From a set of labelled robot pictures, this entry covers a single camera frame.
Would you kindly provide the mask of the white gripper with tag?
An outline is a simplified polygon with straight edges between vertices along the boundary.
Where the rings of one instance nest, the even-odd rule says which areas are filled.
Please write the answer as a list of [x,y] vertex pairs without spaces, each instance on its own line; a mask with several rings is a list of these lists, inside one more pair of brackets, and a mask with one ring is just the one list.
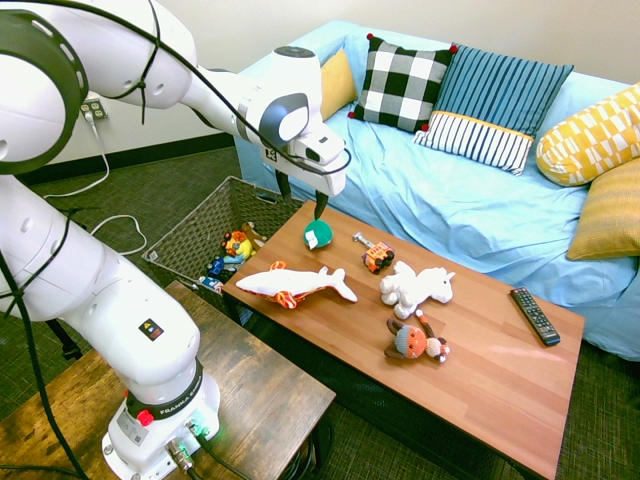
[[335,133],[309,133],[274,149],[262,146],[262,159],[275,168],[276,181],[285,202],[292,198],[289,177],[310,185],[315,191],[314,219],[319,220],[329,196],[346,185],[348,158],[345,142]]

